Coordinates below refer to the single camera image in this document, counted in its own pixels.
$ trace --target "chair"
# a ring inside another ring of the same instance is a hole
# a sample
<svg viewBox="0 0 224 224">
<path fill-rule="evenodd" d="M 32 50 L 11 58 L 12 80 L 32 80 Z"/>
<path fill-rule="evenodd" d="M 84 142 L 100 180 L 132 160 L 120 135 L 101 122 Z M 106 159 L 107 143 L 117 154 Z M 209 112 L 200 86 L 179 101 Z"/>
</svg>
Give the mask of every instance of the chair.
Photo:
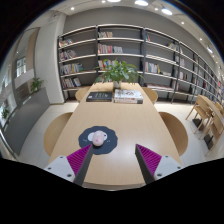
<svg viewBox="0 0 224 224">
<path fill-rule="evenodd" d="M 207 127 L 206 131 L 205 131 L 205 135 L 207 135 L 209 133 L 209 131 L 211 131 L 212 133 L 212 137 L 210 138 L 209 142 L 214 139 L 215 140 L 215 143 L 213 144 L 213 146 L 211 147 L 211 149 L 205 154 L 207 155 L 210 151 L 213 150 L 213 148 L 215 147 L 215 145 L 217 144 L 219 138 L 221 137 L 222 135 L 222 132 L 223 132 L 223 124 L 222 124 L 222 121 L 220 120 L 220 118 L 218 117 L 217 114 L 215 114 L 215 116 L 213 117 L 212 121 L 210 122 L 209 126 Z"/>
<path fill-rule="evenodd" d="M 221 106 L 218 102 L 215 103 L 215 106 L 218 108 L 218 110 L 220 111 L 220 113 L 221 113 L 222 115 L 224 115 L 223 108 L 222 108 L 222 106 Z"/>
<path fill-rule="evenodd" d="M 144 90 L 144 92 L 146 93 L 146 95 L 148 96 L 148 98 L 152 101 L 153 104 L 155 104 L 155 102 L 158 99 L 158 94 L 156 91 L 148 88 L 148 87 L 142 87 L 142 89 Z"/>
<path fill-rule="evenodd" d="M 72 113 L 62 114 L 55 118 L 47 127 L 44 134 L 44 148 L 49 156 L 51 156 L 54 146 L 71 115 Z"/>
<path fill-rule="evenodd" d="M 82 100 L 82 98 L 85 96 L 85 94 L 89 91 L 90 87 L 84 87 L 79 89 L 76 93 L 75 93 L 75 98 L 80 102 Z"/>
<path fill-rule="evenodd" d="M 199 114 L 201 117 L 201 123 L 198 126 L 198 128 L 196 129 L 196 131 L 194 132 L 194 134 L 199 130 L 199 128 L 201 127 L 201 125 L 203 124 L 204 120 L 207 119 L 207 122 L 204 126 L 204 129 L 207 127 L 209 120 L 211 119 L 212 116 L 212 110 L 207 106 L 206 102 L 203 100 L 203 98 L 201 97 L 201 95 L 198 95 L 197 100 L 192 108 L 192 110 L 190 111 L 190 113 L 188 114 L 188 116 L 186 117 L 185 120 L 188 119 L 188 117 L 190 116 L 190 114 L 192 113 L 193 110 L 196 110 L 197 113 L 194 117 L 194 119 L 197 117 L 197 115 Z"/>
<path fill-rule="evenodd" d="M 179 156 L 183 155 L 188 146 L 188 135 L 184 125 L 172 114 L 159 112 L 176 145 Z"/>
</svg>

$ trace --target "cabinet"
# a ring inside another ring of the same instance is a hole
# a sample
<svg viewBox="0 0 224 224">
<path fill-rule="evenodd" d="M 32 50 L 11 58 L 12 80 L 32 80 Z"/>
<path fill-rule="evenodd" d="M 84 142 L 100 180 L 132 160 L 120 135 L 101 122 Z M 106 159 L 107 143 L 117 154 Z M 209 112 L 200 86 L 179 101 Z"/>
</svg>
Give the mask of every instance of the cabinet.
<svg viewBox="0 0 224 224">
<path fill-rule="evenodd" d="M 99 35 L 102 32 L 111 32 L 112 35 Z M 66 40 L 66 46 L 59 46 Z M 94 68 L 99 66 L 100 60 L 107 58 L 134 64 L 144 76 L 144 80 L 139 78 L 136 82 L 154 89 L 159 95 L 158 100 L 194 103 L 200 94 L 214 102 L 222 102 L 220 81 L 203 57 L 183 42 L 157 30 L 127 24 L 102 24 L 65 33 L 58 37 L 57 43 L 59 75 L 65 100 L 71 92 L 91 86 L 103 72 Z M 123 53 L 111 53 L 110 48 L 102 53 L 98 51 L 98 44 L 122 47 Z M 74 50 L 76 55 L 62 61 L 61 53 L 67 50 Z M 73 69 L 64 74 L 62 66 L 72 63 L 82 65 L 81 71 L 74 72 Z M 81 86 L 72 82 L 70 87 L 66 87 L 66 79 L 75 77 L 79 78 Z"/>
</svg>

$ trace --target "gray floor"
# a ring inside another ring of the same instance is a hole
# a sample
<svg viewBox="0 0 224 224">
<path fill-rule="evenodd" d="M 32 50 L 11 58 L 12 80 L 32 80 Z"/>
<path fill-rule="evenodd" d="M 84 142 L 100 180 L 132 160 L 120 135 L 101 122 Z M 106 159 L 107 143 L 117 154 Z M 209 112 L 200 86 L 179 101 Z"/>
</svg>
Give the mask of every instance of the gray floor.
<svg viewBox="0 0 224 224">
<path fill-rule="evenodd" d="M 59 115 L 66 112 L 73 112 L 77 106 L 78 103 L 66 103 L 64 105 L 50 106 L 27 136 L 18 158 L 19 162 L 35 165 L 44 169 L 49 160 L 49 156 L 46 154 L 43 146 L 44 133 L 48 125 Z M 195 111 L 192 112 L 188 120 L 185 120 L 192 108 L 191 105 L 156 102 L 155 107 L 158 111 L 169 112 L 176 116 L 186 128 L 188 133 L 188 148 L 181 156 L 182 165 L 184 167 L 224 157 L 224 134 L 214 150 L 205 156 L 208 149 L 204 140 L 198 139 L 201 132 L 193 134 L 194 130 L 196 130 L 196 127 L 192 122 L 192 119 L 196 114 Z"/>
</svg>

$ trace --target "magenta pad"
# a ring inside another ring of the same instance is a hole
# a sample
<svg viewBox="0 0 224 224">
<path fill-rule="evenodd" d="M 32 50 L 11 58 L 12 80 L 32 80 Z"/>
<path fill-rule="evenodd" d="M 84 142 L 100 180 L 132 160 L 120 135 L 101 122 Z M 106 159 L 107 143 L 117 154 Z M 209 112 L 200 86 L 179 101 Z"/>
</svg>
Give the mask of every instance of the magenta pad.
<svg viewBox="0 0 224 224">
<path fill-rule="evenodd" d="M 84 148 L 79 149 L 76 152 L 67 156 L 67 160 L 76 176 L 84 162 L 84 159 L 86 157 L 86 154 L 87 154 L 90 146 L 91 145 L 87 145 Z"/>
<path fill-rule="evenodd" d="M 146 184 L 150 184 L 155 181 L 154 173 L 162 156 L 151 151 L 150 149 L 136 144 L 135 155 L 138 160 L 142 176 Z"/>
<path fill-rule="evenodd" d="M 154 173 L 156 171 L 157 166 L 159 165 L 159 162 L 162 158 L 162 156 L 160 156 L 159 154 L 151 151 L 150 149 L 141 146 L 141 145 L 137 145 L 139 148 L 140 153 L 142 154 L 142 157 L 148 167 L 148 169 L 150 170 L 150 173 L 152 174 L 152 176 L 154 176 Z"/>
</svg>

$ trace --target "potted plant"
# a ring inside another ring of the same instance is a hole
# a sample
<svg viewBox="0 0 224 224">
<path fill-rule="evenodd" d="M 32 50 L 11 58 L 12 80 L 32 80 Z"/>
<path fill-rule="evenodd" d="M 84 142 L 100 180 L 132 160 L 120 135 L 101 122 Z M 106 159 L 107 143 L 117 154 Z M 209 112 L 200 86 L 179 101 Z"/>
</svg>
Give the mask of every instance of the potted plant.
<svg viewBox="0 0 224 224">
<path fill-rule="evenodd" d="M 136 66 L 127 64 L 126 61 L 119 63 L 117 59 L 115 59 L 114 65 L 106 65 L 105 68 L 103 68 L 103 71 L 104 72 L 96 78 L 94 84 L 101 80 L 102 83 L 111 80 L 114 82 L 114 88 L 120 88 L 122 80 L 127 81 L 128 83 L 135 83 L 137 76 L 144 79 L 144 77 L 137 72 Z"/>
<path fill-rule="evenodd" d="M 40 78 L 33 78 L 33 81 L 30 83 L 31 93 L 37 92 L 43 82 L 44 80 L 41 80 Z"/>
<path fill-rule="evenodd" d="M 8 114 L 9 114 L 9 110 L 4 108 L 2 111 L 2 118 L 6 120 L 6 118 L 8 117 Z"/>
</svg>

